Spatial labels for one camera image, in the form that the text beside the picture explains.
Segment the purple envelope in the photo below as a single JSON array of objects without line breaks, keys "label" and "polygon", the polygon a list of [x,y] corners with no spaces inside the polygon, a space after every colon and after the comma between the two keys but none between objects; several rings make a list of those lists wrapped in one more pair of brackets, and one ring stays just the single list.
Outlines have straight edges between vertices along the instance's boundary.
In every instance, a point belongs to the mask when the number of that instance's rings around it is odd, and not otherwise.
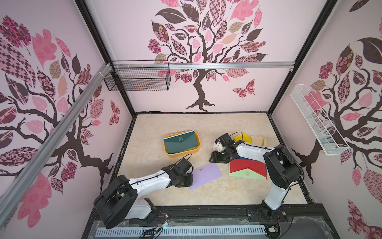
[{"label": "purple envelope", "polygon": [[190,191],[202,187],[223,176],[219,167],[215,163],[209,163],[194,169],[192,175],[193,184],[190,187]]}]

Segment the yellow plastic storage box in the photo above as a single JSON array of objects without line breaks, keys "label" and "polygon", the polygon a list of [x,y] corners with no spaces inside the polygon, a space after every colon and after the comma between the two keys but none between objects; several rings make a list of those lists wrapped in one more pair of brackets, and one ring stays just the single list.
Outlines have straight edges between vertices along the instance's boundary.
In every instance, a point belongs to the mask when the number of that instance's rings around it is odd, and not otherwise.
[{"label": "yellow plastic storage box", "polygon": [[194,130],[170,134],[163,139],[165,153],[169,157],[195,153],[201,147],[200,138]]}]

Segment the dark green envelope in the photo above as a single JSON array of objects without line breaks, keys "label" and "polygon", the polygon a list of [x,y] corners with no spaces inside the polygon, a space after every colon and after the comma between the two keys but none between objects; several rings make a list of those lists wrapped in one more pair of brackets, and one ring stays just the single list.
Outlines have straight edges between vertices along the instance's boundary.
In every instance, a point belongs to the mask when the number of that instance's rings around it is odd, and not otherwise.
[{"label": "dark green envelope", "polygon": [[176,133],[164,139],[165,150],[168,154],[176,154],[199,146],[194,130]]}]

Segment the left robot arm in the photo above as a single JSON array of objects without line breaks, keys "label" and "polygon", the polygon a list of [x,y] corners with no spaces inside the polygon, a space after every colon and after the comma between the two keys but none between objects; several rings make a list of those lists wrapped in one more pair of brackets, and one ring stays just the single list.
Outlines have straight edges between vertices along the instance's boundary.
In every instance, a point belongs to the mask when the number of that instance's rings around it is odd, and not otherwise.
[{"label": "left robot arm", "polygon": [[191,187],[193,170],[193,165],[183,157],[151,175],[130,179],[117,176],[94,200],[95,213],[108,230],[125,220],[150,223],[158,210],[145,196],[170,187]]}]

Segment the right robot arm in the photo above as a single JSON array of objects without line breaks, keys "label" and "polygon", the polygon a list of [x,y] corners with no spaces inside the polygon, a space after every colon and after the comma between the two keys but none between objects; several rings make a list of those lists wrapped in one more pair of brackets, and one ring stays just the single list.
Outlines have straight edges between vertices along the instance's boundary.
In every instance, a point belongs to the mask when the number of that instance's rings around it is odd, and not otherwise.
[{"label": "right robot arm", "polygon": [[289,190],[298,183],[303,170],[284,145],[266,147],[235,140],[225,133],[214,142],[210,163],[229,165],[229,176],[270,179],[271,186],[262,200],[259,214],[265,221],[275,218]]}]

